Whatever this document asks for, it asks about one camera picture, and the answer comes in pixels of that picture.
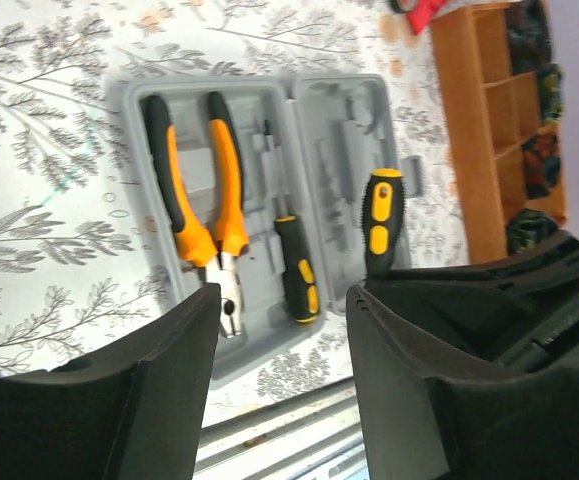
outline orange pliers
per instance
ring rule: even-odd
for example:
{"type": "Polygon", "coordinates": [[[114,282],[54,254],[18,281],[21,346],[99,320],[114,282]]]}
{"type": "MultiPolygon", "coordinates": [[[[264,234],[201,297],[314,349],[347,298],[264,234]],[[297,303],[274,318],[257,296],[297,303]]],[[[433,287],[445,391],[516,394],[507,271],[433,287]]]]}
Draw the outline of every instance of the orange pliers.
{"type": "Polygon", "coordinates": [[[206,282],[220,284],[220,325],[223,335],[231,338],[242,333],[242,293],[236,258],[249,244],[242,212],[243,169],[238,140],[224,97],[219,92],[210,92],[206,100],[222,192],[220,215],[215,225],[218,246],[191,209],[178,163],[176,131],[167,103],[161,96],[152,95],[145,100],[145,126],[178,256],[203,268],[206,282]]]}

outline screwdriver shaft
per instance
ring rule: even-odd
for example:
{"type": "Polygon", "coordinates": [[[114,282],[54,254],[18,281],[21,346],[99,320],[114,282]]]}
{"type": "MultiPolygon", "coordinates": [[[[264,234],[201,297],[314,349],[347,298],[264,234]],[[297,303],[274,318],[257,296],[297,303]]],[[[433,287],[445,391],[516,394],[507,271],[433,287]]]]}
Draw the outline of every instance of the screwdriver shaft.
{"type": "Polygon", "coordinates": [[[286,218],[289,216],[289,206],[287,205],[287,199],[285,198],[285,188],[283,181],[287,180],[284,170],[284,162],[282,158],[282,152],[280,146],[276,147],[276,144],[271,134],[271,125],[268,120],[265,120],[265,142],[267,143],[267,150],[270,155],[275,157],[276,175],[276,186],[278,188],[278,193],[276,195],[276,202],[278,203],[278,216],[280,218],[286,218]]]}

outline shelf compartment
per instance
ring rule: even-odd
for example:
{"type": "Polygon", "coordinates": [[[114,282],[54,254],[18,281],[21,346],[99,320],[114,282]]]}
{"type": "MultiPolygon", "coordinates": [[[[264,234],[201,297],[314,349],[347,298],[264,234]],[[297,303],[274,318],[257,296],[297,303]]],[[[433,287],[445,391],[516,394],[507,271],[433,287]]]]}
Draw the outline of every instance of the shelf compartment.
{"type": "Polygon", "coordinates": [[[531,72],[515,76],[511,85],[518,110],[520,138],[526,142],[538,132],[542,124],[536,74],[531,72]]]}
{"type": "Polygon", "coordinates": [[[511,76],[511,58],[507,41],[504,10],[474,15],[476,42],[483,83],[499,82],[511,76]]]}
{"type": "Polygon", "coordinates": [[[527,201],[526,208],[540,210],[551,216],[561,227],[567,223],[567,182],[564,171],[560,172],[560,182],[548,197],[527,201]]]}
{"type": "Polygon", "coordinates": [[[516,105],[511,82],[485,87],[491,141],[496,157],[506,154],[520,141],[516,105]]]}
{"type": "Polygon", "coordinates": [[[527,191],[520,148],[513,148],[499,157],[496,160],[496,169],[503,204],[523,205],[527,201],[527,191]]]}

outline pliers jaw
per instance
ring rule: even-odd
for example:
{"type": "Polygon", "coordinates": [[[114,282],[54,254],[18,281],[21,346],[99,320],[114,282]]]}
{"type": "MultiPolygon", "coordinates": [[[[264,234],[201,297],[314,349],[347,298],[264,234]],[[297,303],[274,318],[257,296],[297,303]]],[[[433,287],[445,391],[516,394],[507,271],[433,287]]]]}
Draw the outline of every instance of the pliers jaw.
{"type": "Polygon", "coordinates": [[[222,301],[220,328],[223,336],[231,338],[240,335],[242,333],[240,319],[242,299],[233,255],[225,252],[218,253],[218,256],[205,266],[205,280],[208,283],[220,285],[222,301]]]}

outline red object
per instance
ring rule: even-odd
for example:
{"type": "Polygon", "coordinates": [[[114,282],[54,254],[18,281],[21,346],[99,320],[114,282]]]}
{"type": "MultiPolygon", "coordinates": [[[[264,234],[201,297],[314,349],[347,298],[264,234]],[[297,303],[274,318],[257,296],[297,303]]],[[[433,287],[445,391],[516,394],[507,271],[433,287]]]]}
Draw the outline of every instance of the red object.
{"type": "Polygon", "coordinates": [[[449,0],[420,0],[420,3],[413,12],[407,14],[407,19],[411,24],[411,29],[416,35],[422,32],[431,22],[438,10],[449,0]]]}

